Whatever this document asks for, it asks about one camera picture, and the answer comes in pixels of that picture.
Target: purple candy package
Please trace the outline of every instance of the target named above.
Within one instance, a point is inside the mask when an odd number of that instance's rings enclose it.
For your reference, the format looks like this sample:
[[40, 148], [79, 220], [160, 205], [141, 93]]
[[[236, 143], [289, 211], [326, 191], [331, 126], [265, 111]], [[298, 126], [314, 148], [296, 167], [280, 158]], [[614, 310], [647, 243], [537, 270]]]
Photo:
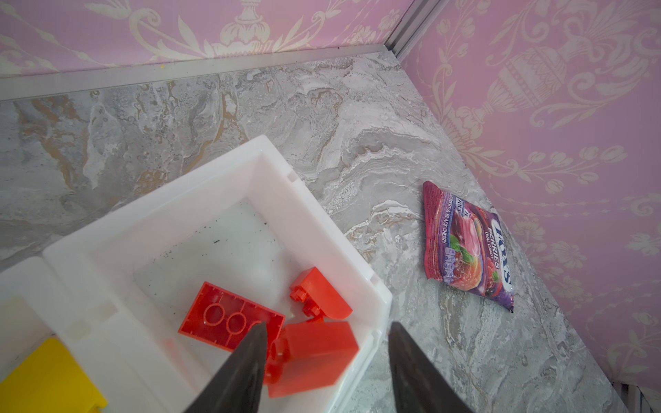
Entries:
[[427, 181], [423, 185], [427, 278], [481, 295], [514, 312], [500, 220]]

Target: red toy block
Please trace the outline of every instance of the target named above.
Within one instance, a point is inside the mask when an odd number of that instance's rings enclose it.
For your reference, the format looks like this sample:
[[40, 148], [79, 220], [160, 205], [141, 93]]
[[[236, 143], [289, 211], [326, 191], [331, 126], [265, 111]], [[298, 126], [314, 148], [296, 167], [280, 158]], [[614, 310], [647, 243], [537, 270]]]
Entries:
[[268, 396], [331, 386], [357, 353], [358, 343], [346, 321], [286, 325], [266, 359]]
[[303, 313], [308, 317], [327, 317], [344, 320], [353, 310], [335, 291], [326, 277], [314, 267], [303, 271], [290, 286], [290, 298], [303, 303]]
[[266, 324], [269, 346], [277, 339], [285, 316], [205, 282], [179, 333], [233, 352], [256, 324]]

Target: floral wallpaper pattern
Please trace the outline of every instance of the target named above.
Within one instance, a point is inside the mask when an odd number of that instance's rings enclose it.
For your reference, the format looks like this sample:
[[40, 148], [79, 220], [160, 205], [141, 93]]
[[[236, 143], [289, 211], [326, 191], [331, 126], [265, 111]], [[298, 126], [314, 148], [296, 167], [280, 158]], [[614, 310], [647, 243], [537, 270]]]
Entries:
[[659, 0], [450, 0], [403, 62], [606, 375], [656, 411], [660, 29]]
[[0, 77], [378, 44], [411, 2], [0, 1]]

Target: yellow block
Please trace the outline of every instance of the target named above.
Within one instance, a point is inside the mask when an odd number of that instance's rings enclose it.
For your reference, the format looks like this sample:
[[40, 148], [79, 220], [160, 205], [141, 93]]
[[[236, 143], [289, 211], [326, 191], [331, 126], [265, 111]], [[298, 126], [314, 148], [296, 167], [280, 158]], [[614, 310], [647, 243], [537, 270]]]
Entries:
[[46, 340], [0, 383], [1, 413], [96, 413], [107, 404], [57, 338]]

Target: marble surface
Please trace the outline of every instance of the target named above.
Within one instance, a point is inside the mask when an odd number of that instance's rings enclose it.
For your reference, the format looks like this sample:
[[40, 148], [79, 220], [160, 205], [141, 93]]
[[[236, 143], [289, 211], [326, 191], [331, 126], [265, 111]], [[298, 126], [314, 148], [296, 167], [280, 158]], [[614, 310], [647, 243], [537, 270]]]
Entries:
[[[422, 183], [489, 200], [389, 52], [0, 103], [6, 268], [266, 134], [475, 412], [624, 412], [506, 233], [515, 313], [424, 275]], [[394, 412], [383, 343], [347, 412]]]

